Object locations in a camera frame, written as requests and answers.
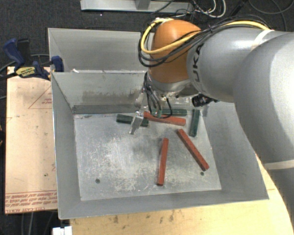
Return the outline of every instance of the wooden block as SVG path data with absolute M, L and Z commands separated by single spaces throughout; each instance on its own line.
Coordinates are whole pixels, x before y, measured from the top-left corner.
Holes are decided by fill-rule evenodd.
M 181 138 L 187 149 L 190 151 L 194 159 L 199 164 L 200 168 L 203 171 L 206 171 L 209 169 L 209 165 L 206 162 L 206 160 L 203 158 L 203 156 L 200 154 L 200 152 L 197 150 L 193 142 L 190 140 L 190 138 L 187 136 L 184 130 L 179 129 L 177 131 L 178 136 Z
M 159 186 L 163 186 L 165 182 L 168 146 L 169 146 L 169 139 L 163 138 L 162 147 L 161 147 L 161 159 L 160 159 L 159 172 L 158 172 L 158 181 L 157 181 L 157 185 Z
M 157 117 L 154 117 L 149 112 L 144 112 L 144 118 L 148 119 L 149 121 L 168 123 L 168 124 L 174 124 L 179 126 L 184 126 L 186 124 L 186 120 L 181 117 L 157 118 Z

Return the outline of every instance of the gray metal base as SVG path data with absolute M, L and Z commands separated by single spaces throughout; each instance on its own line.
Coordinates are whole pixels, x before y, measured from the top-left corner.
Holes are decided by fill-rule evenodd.
M 154 12 L 168 2 L 151 1 L 148 9 L 137 9 L 135 0 L 81 0 L 81 10 L 96 10 L 96 11 L 132 11 L 132 12 Z M 192 5 L 188 2 L 172 2 L 167 8 L 162 10 L 163 13 L 175 13 L 177 10 L 192 10 Z
M 52 74 L 59 218 L 266 199 L 254 151 L 233 104 L 201 109 L 203 122 L 193 141 L 210 165 L 204 176 L 174 138 L 179 127 L 150 122 L 133 136 L 128 134 L 130 125 L 115 122 L 116 113 L 134 113 L 142 86 L 138 39 L 135 32 L 49 30 L 50 55 L 63 57 L 66 71 L 80 71 Z M 122 58 L 101 60 L 111 51 Z M 190 110 L 192 103 L 180 97 L 171 104 Z M 159 188 L 154 187 L 156 160 L 164 135 L 170 139 L 169 156 L 166 184 Z M 150 140 L 148 146 L 143 137 Z
M 187 125 L 182 127 L 186 131 L 191 118 L 189 112 Z M 178 126 L 149 122 L 148 127 L 130 135 L 129 125 L 116 119 L 117 114 L 74 116 L 82 201 L 221 189 L 202 117 L 198 137 L 191 139 L 210 166 L 205 173 L 178 138 Z M 164 137 L 169 139 L 169 151 L 165 184 L 159 187 L 156 181 Z

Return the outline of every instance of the black carpet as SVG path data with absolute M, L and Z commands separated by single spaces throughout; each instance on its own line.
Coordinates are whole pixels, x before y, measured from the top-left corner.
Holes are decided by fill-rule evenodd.
M 225 0 L 228 16 L 239 0 Z M 292 0 L 275 0 L 280 8 L 286 8 Z M 275 12 L 276 5 L 270 0 L 252 0 L 259 9 Z M 248 3 L 239 12 L 261 16 L 275 30 L 294 31 L 294 5 L 285 13 L 286 25 L 281 14 L 264 15 L 254 10 Z M 143 23 L 150 19 L 148 13 L 126 12 L 81 12 L 80 0 L 0 0 L 0 67 L 10 62 L 2 50 L 4 43 L 11 38 L 29 38 L 31 51 L 35 53 L 48 53 L 49 27 L 80 28 L 80 29 L 104 29 L 119 31 L 140 31 Z M 207 22 L 199 22 L 199 26 L 205 28 Z M 6 83 L 0 82 L 0 97 L 6 95 Z M 5 130 L 6 101 L 0 100 L 0 122 Z M 30 214 L 5 215 L 4 203 L 4 147 L 0 148 L 0 234 L 21 234 L 22 219 L 24 220 L 25 234 L 28 233 Z M 51 212 L 38 212 L 33 217 L 33 234 L 43 234 L 50 219 L 49 226 L 59 226 L 57 215 Z

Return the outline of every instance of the gray metal tray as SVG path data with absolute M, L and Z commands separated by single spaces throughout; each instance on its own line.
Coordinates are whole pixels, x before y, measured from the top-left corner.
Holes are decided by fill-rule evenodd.
M 56 50 L 50 53 L 65 59 L 67 71 L 53 73 L 51 81 L 60 219 L 268 198 L 254 151 L 233 104 L 212 103 L 201 109 L 198 135 L 192 140 L 210 165 L 202 173 L 175 133 L 179 126 L 149 122 L 132 136 L 128 134 L 129 125 L 116 122 L 117 113 L 133 115 L 135 111 L 133 103 L 144 76 L 138 60 L 130 64 L 138 67 L 136 71 L 129 68 L 120 72 L 121 67 L 102 71 L 103 63 L 98 65 L 94 57 L 92 63 L 91 49 L 84 55 L 78 49 L 83 48 L 81 35 L 83 39 L 93 37 L 96 42 L 98 32 L 77 30 L 74 34 L 74 30 L 55 29 L 49 34 L 50 46 Z M 108 38 L 109 34 L 101 31 L 98 35 L 101 44 L 103 39 L 108 42 L 102 46 L 118 41 Z M 129 42 L 139 38 L 131 32 L 114 35 L 128 37 Z M 73 53 L 70 55 L 68 48 L 72 42 L 83 56 L 73 65 Z M 93 48 L 100 55 L 100 49 Z M 116 48 L 118 51 L 116 55 L 121 56 L 122 50 Z M 69 72 L 78 69 L 78 63 L 93 69 Z M 189 98 L 173 100 L 172 105 L 192 109 Z M 190 118 L 189 113 L 187 125 L 182 127 L 186 132 Z M 165 185 L 159 187 L 155 183 L 163 137 L 169 138 L 169 152 Z

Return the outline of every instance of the cardboard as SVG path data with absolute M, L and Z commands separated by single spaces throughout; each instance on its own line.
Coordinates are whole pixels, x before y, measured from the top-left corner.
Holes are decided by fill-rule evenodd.
M 6 107 L 4 212 L 57 209 L 50 81 L 8 79 Z

